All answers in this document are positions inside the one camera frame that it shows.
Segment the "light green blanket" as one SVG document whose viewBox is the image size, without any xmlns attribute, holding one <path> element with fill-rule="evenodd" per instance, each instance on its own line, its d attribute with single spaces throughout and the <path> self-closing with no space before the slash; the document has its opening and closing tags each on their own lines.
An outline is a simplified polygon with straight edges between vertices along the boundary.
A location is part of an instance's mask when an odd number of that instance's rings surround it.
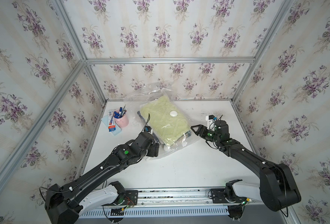
<svg viewBox="0 0 330 224">
<path fill-rule="evenodd" d="M 177 111 L 178 115 L 172 117 L 171 111 Z M 166 145 L 171 146 L 180 136 L 190 131 L 187 117 L 167 95 L 144 104 L 139 113 L 148 122 L 158 139 Z"/>
</svg>

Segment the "clear plastic vacuum bag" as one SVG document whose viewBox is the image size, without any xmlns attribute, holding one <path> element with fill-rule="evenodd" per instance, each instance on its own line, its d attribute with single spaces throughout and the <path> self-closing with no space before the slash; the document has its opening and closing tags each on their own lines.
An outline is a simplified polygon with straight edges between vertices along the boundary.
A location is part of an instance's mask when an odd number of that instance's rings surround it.
<svg viewBox="0 0 330 224">
<path fill-rule="evenodd" d="M 142 124 L 143 129 L 151 129 L 155 143 L 159 144 L 155 159 L 169 156 L 199 140 L 191 130 L 194 120 L 175 104 L 173 93 L 172 84 L 164 86 L 155 82 L 123 99 L 130 114 Z"/>
</svg>

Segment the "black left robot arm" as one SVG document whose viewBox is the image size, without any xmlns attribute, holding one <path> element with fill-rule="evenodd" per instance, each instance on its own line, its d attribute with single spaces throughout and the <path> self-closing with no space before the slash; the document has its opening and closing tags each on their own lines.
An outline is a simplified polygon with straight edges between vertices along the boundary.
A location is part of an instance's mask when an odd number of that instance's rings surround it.
<svg viewBox="0 0 330 224">
<path fill-rule="evenodd" d="M 44 208 L 52 224 L 74 224 L 81 211 L 94 205 L 86 198 L 103 182 L 127 167 L 139 163 L 145 156 L 157 157 L 159 144 L 149 132 L 141 132 L 136 139 L 116 146 L 110 155 L 79 178 L 63 186 L 45 188 Z"/>
</svg>

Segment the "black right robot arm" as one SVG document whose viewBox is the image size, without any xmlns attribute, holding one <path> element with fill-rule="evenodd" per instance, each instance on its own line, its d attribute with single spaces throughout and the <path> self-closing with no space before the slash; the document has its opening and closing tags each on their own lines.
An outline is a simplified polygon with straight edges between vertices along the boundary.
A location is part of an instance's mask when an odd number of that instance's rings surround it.
<svg viewBox="0 0 330 224">
<path fill-rule="evenodd" d="M 302 197 L 291 169 L 281 163 L 276 164 L 246 149 L 239 141 L 230 137 L 226 121 L 216 120 L 210 130 L 203 125 L 195 125 L 191 130 L 214 149 L 218 149 L 251 170 L 260 181 L 259 195 L 262 202 L 272 211 L 301 202 Z"/>
</svg>

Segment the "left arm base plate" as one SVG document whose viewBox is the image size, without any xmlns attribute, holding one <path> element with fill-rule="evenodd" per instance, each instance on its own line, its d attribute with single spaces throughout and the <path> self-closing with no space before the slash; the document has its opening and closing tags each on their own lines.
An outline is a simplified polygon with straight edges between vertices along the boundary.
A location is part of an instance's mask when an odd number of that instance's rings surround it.
<svg viewBox="0 0 330 224">
<path fill-rule="evenodd" d="M 138 193 L 138 190 L 126 190 L 114 202 L 104 204 L 103 206 L 135 206 L 138 201 Z"/>
</svg>

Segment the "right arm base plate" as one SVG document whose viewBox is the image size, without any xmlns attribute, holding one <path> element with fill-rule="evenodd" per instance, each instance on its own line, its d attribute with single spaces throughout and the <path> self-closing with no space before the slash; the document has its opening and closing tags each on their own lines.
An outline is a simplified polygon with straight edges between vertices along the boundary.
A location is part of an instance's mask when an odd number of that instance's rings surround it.
<svg viewBox="0 0 330 224">
<path fill-rule="evenodd" d="M 247 197 L 237 196 L 234 191 L 229 188 L 210 189 L 207 196 L 213 203 L 246 204 L 249 201 Z"/>
</svg>

